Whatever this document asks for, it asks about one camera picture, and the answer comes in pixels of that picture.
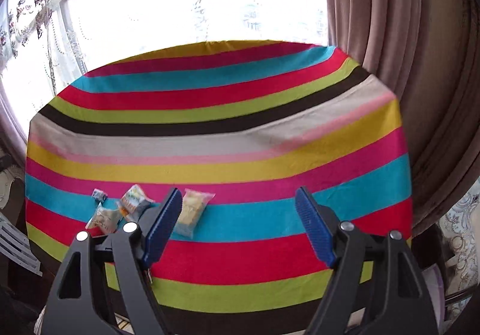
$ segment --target dark brown stripe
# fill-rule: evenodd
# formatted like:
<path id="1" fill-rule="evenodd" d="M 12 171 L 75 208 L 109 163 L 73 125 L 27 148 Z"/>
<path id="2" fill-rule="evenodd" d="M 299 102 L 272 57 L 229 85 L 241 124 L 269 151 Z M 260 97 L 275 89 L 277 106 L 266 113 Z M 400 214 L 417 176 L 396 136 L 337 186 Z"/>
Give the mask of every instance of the dark brown stripe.
<path id="1" fill-rule="evenodd" d="M 39 113 L 60 127 L 84 135 L 186 136 L 221 134 L 258 127 L 320 105 L 366 80 L 369 75 L 370 73 L 367 70 L 358 66 L 342 81 L 296 101 L 244 116 L 207 122 L 172 124 L 91 123 L 73 119 L 57 111 L 49 104 L 44 106 Z"/>
<path id="2" fill-rule="evenodd" d="M 60 262 L 30 242 L 32 252 L 52 273 Z M 353 311 L 365 307 L 370 293 L 370 281 L 360 284 Z M 127 317 L 119 291 L 109 289 L 116 313 Z M 290 307 L 245 313 L 203 313 L 160 305 L 167 322 L 178 335 L 280 335 L 301 331 L 308 327 L 320 304 L 320 299 Z"/>

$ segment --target blue stripe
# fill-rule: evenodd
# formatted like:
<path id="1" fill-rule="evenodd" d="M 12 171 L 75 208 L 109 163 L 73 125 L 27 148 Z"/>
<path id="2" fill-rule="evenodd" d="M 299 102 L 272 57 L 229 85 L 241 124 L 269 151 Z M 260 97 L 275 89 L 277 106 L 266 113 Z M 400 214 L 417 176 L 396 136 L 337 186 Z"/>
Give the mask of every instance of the blue stripe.
<path id="1" fill-rule="evenodd" d="M 27 197 L 60 215 L 87 222 L 94 212 L 93 198 L 72 194 L 26 176 Z M 399 203 L 411 195 L 407 155 L 332 188 L 314 193 L 315 200 L 335 210 L 341 220 L 352 220 Z M 114 208 L 114 199 L 106 207 Z M 247 242 L 305 232 L 295 211 L 294 198 L 260 203 L 207 206 L 195 229 L 196 242 Z M 190 240 L 172 235 L 172 239 Z"/>
<path id="2" fill-rule="evenodd" d="M 131 75 L 82 76 L 72 83 L 90 93 L 199 89 L 268 78 L 301 70 L 328 60 L 335 47 L 313 47 L 277 58 L 201 70 L 137 73 Z"/>

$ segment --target yellow stripe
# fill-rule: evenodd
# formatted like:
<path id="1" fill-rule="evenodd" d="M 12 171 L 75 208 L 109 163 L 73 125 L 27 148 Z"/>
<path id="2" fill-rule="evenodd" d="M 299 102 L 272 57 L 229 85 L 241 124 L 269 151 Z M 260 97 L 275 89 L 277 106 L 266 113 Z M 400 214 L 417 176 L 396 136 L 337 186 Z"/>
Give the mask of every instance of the yellow stripe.
<path id="1" fill-rule="evenodd" d="M 221 52 L 237 51 L 252 47 L 266 46 L 268 44 L 280 43 L 274 40 L 228 40 L 228 41 L 202 41 L 200 43 L 186 44 L 183 46 L 159 49 L 158 51 L 147 52 L 114 63 L 125 63 L 128 61 L 144 61 L 148 59 L 182 58 L 189 56 L 213 55 Z"/>
<path id="2" fill-rule="evenodd" d="M 28 237 L 49 255 L 62 261 L 68 247 L 27 223 Z M 109 286 L 119 290 L 114 266 L 106 264 Z M 361 282 L 371 278 L 372 263 L 363 266 Z M 206 313 L 269 310 L 321 298 L 331 271 L 248 285 L 199 285 L 154 278 L 152 290 L 161 305 Z"/>
<path id="3" fill-rule="evenodd" d="M 256 99 L 205 108 L 162 111 L 95 110 L 73 105 L 60 96 L 56 96 L 49 104 L 69 117 L 91 123 L 166 124 L 206 122 L 265 111 L 301 99 L 347 78 L 357 66 L 356 61 L 347 58 L 338 70 L 314 81 Z"/>
<path id="4" fill-rule="evenodd" d="M 194 165 L 97 165 L 57 156 L 33 141 L 27 155 L 67 177 L 150 183 L 233 183 L 292 177 L 351 154 L 386 136 L 401 125 L 397 100 L 335 132 L 276 158 L 238 163 Z"/>

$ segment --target tablecloth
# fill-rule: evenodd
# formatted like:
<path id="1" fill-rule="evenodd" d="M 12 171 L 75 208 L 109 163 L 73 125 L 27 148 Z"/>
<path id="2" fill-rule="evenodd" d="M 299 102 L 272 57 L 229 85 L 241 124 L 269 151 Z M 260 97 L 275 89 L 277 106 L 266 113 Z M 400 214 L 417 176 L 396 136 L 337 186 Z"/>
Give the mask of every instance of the tablecloth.
<path id="1" fill-rule="evenodd" d="M 50 268 L 94 188 L 110 207 L 134 183 L 155 201 L 172 186 L 215 193 L 194 238 L 172 234 L 152 268 L 177 334 L 306 328 L 330 271 L 296 215 L 301 185 L 365 232 L 411 235 L 397 100 L 335 47 L 203 42 L 106 65 L 32 119 L 27 154 L 28 234 Z M 367 263 L 361 293 L 370 275 Z"/>

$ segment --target blue gripper pad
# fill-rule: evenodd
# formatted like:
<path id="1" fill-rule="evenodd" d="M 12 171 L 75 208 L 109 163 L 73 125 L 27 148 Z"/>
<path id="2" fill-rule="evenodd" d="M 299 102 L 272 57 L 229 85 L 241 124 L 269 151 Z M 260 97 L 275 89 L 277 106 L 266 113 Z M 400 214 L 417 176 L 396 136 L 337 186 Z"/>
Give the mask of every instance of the blue gripper pad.
<path id="1" fill-rule="evenodd" d="M 182 193 L 178 189 L 174 189 L 145 238 L 145 252 L 142 257 L 142 264 L 145 268 L 149 269 L 160 260 L 181 209 Z"/>
<path id="2" fill-rule="evenodd" d="M 319 213 L 320 206 L 304 188 L 297 189 L 295 193 L 295 209 L 307 232 L 308 240 L 315 251 L 316 257 L 332 268 L 337 261 L 337 256 L 333 250 L 333 231 L 322 220 Z M 333 213 L 330 208 L 326 208 L 326 211 L 330 213 L 329 216 Z"/>

